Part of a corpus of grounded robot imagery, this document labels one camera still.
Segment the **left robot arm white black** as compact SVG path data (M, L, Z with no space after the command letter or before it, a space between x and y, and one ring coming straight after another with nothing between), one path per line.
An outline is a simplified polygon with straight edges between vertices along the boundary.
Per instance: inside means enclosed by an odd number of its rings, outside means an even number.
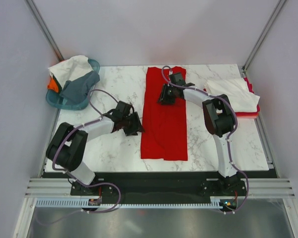
M86 145L97 137L121 129L126 136L145 131L134 107L123 101L119 101L116 108L93 121L78 126L61 123L47 147L46 158L52 161L54 170L67 173L82 184L84 192L94 195L99 190L99 183L95 180L95 172L83 161Z

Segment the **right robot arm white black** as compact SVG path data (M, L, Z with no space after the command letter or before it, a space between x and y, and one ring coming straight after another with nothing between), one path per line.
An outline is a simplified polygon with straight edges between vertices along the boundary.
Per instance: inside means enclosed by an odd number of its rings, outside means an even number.
M231 194L235 190L235 183L229 177L235 176L238 170L233 163L229 138L236 131L238 121L228 96L214 96L193 83L186 83L181 73L171 71L166 76L162 70L161 74L166 83L162 87L158 103L173 105L180 98L202 108L205 127L216 144L218 172L224 178L217 184L218 191L223 195Z

